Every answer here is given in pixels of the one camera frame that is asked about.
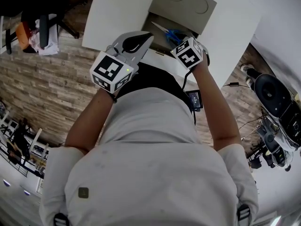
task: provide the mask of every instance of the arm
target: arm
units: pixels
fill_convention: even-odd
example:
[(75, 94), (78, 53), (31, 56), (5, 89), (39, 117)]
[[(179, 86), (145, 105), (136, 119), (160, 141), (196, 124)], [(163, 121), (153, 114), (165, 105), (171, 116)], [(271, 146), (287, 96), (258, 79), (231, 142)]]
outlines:
[(71, 127), (65, 146), (75, 147), (83, 154), (92, 150), (112, 105), (112, 98), (100, 89)]
[(203, 58), (193, 75), (201, 92), (214, 149), (218, 151), (231, 144), (241, 144), (241, 139), (232, 111), (208, 70), (205, 53)]
[(44, 226), (54, 226), (57, 213), (67, 215), (64, 190), (72, 168), (83, 156), (72, 147), (50, 148), (40, 202), (40, 217)]
[(245, 150), (241, 145), (230, 145), (218, 151), (237, 188), (238, 208), (248, 205), (251, 215), (249, 224), (256, 219), (258, 213), (258, 191), (246, 160)]

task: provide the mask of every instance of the ceiling light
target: ceiling light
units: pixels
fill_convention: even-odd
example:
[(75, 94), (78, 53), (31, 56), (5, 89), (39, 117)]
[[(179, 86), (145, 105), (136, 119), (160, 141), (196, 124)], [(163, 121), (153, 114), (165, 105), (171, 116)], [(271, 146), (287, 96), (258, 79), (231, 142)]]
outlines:
[(275, 218), (274, 221), (271, 223), (271, 226), (276, 226), (280, 219), (281, 219), (281, 216), (278, 216), (277, 218)]
[(29, 193), (28, 191), (26, 191), (26, 190), (24, 190), (24, 193), (25, 193), (25, 195), (27, 195), (27, 196), (30, 195), (30, 193)]
[(10, 186), (10, 183), (5, 179), (3, 180), (3, 183), (4, 183), (5, 186)]

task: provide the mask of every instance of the white robotic hand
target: white robotic hand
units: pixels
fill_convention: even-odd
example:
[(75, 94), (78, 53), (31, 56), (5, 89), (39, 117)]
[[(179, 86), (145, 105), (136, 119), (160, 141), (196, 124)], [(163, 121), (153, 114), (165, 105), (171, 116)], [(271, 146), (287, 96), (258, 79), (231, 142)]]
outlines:
[(138, 71), (138, 63), (153, 39), (152, 33), (144, 31), (120, 35), (93, 63), (90, 69), (92, 82), (110, 93), (120, 89)]

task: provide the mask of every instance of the wire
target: wire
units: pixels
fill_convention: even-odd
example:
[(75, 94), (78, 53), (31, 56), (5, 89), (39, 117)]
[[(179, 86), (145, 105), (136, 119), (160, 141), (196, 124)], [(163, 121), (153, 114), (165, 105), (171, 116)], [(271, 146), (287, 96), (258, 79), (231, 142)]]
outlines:
[(283, 151), (285, 152), (285, 162), (286, 162), (286, 165), (288, 167), (293, 161), (293, 153), (292, 153), (292, 159), (291, 159), (290, 163), (287, 163), (287, 159), (288, 159), (288, 156), (290, 156), (290, 153), (285, 151), (285, 150), (283, 150)]
[(246, 85), (240, 85), (238, 82), (233, 82), (233, 83), (230, 83), (230, 84), (227, 84), (227, 85), (224, 85), (223, 87), (225, 86), (230, 86), (230, 87), (238, 87), (238, 86), (242, 86), (242, 87), (246, 87), (246, 88), (249, 88), (249, 86), (246, 86)]
[(187, 82), (187, 77), (188, 75), (190, 75), (192, 73), (192, 71), (194, 70), (195, 67), (193, 67), (191, 70), (188, 71), (187, 74), (185, 74), (185, 77), (184, 77), (184, 82), (183, 82), (183, 86), (182, 86), (182, 90), (184, 90), (185, 88), (185, 85), (186, 85), (186, 82)]
[(252, 121), (248, 121), (248, 122), (246, 122), (245, 124), (243, 124), (241, 127), (239, 127), (239, 129), (238, 130), (240, 130), (240, 129), (242, 129), (246, 124), (249, 124), (249, 123), (251, 123), (251, 122), (253, 122), (253, 121), (256, 121), (256, 120), (259, 120), (260, 118), (263, 118), (263, 116), (261, 116), (261, 117), (258, 117), (257, 119), (255, 119), (255, 120), (252, 120)]
[(250, 133), (249, 135), (247, 135), (247, 136), (241, 138), (241, 141), (243, 141), (244, 139), (246, 139), (246, 138), (247, 138), (248, 136), (250, 136), (250, 135), (256, 134), (257, 132), (255, 132), (255, 131), (256, 131), (256, 128), (255, 128), (254, 130), (252, 130), (251, 133)]
[(58, 145), (58, 147), (60, 147), (62, 144), (64, 144), (65, 142), (62, 142), (62, 143), (60, 143), (59, 145)]
[(197, 124), (196, 112), (193, 110), (194, 125)]

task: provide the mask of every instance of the small patch on shirt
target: small patch on shirt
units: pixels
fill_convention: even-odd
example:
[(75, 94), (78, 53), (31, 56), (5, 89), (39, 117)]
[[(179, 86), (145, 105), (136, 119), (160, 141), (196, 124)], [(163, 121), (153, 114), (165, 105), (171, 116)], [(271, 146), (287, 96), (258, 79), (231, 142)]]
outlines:
[(88, 198), (89, 197), (89, 188), (80, 187), (79, 188), (79, 198)]

